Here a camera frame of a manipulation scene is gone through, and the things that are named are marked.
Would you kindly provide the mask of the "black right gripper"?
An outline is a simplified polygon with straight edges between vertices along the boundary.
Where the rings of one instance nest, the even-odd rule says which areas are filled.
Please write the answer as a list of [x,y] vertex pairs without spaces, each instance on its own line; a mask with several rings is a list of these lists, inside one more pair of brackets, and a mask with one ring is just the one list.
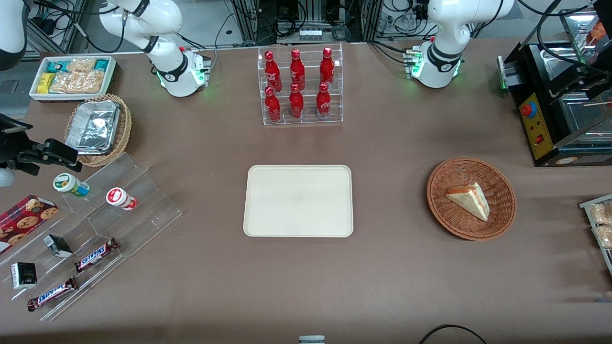
[[33,126],[9,116],[0,115],[0,164],[2,168],[22,171],[37,176],[39,164],[64,166],[73,172],[81,172],[83,164],[78,161],[78,152],[64,143],[47,139],[43,152],[30,140],[27,130]]

